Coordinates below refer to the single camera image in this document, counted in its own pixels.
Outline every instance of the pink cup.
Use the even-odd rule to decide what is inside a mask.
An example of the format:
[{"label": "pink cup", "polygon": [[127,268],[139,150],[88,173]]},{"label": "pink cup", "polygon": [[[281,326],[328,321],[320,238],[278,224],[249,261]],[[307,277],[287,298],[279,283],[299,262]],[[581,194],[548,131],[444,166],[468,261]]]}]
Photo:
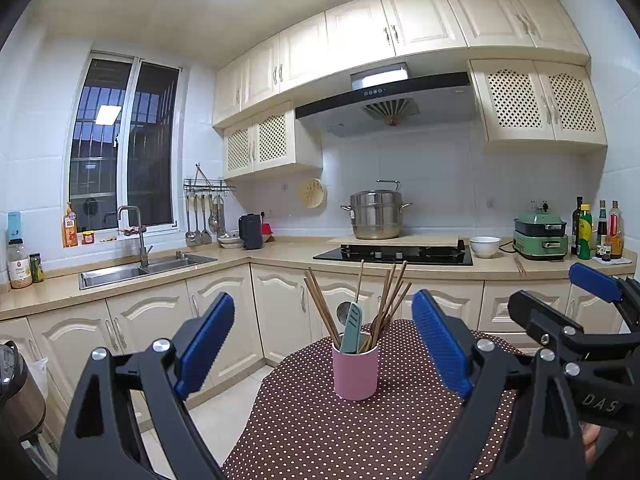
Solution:
[{"label": "pink cup", "polygon": [[[360,332],[360,341],[369,333]],[[364,400],[378,387],[378,346],[364,354],[342,354],[331,346],[334,357],[334,390],[345,400]]]}]

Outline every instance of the blue gripper pad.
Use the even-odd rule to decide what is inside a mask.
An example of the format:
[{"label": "blue gripper pad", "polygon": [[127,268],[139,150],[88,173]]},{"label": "blue gripper pad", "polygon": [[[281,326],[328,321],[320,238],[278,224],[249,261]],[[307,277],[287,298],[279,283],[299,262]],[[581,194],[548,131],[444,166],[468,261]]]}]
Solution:
[{"label": "blue gripper pad", "polygon": [[622,301],[618,282],[583,264],[573,264],[569,269],[569,281],[607,303]]},{"label": "blue gripper pad", "polygon": [[234,324],[235,314],[234,300],[224,292],[217,296],[205,315],[197,320],[201,325],[174,368],[178,379],[174,390],[181,400],[186,400],[189,394],[201,389]]},{"label": "blue gripper pad", "polygon": [[429,350],[440,378],[449,390],[466,399],[473,389],[468,377],[469,363],[443,320],[446,314],[425,290],[414,295],[411,309],[420,338]]}]

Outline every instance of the faucet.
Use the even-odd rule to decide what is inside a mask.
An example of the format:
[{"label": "faucet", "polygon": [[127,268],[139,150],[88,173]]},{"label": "faucet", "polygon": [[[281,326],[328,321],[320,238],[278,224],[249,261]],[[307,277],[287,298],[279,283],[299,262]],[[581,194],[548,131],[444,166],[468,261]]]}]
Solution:
[{"label": "faucet", "polygon": [[140,266],[148,267],[149,266],[148,254],[151,252],[151,249],[153,248],[153,246],[149,246],[148,249],[145,247],[145,239],[142,233],[146,231],[146,227],[143,226],[142,223],[140,222],[140,208],[135,205],[121,205],[118,208],[118,220],[120,220],[120,214],[122,213],[123,209],[135,211],[136,214],[138,215],[138,234],[140,235]]}]

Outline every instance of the orange bottle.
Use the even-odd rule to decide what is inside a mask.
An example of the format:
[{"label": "orange bottle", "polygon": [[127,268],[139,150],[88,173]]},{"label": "orange bottle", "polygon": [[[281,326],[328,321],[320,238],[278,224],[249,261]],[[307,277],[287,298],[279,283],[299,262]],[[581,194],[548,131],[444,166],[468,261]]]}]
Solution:
[{"label": "orange bottle", "polygon": [[66,203],[66,215],[62,219],[62,241],[65,247],[75,247],[78,245],[76,213],[71,209],[71,202]]}]

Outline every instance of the green electric cooker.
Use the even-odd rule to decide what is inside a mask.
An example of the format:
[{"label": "green electric cooker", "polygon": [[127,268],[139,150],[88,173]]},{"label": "green electric cooker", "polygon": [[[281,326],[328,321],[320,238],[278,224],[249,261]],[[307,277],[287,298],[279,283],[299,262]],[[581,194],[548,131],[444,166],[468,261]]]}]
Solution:
[{"label": "green electric cooker", "polygon": [[548,206],[520,215],[514,220],[513,248],[527,260],[562,260],[569,240],[566,222],[548,211]]}]

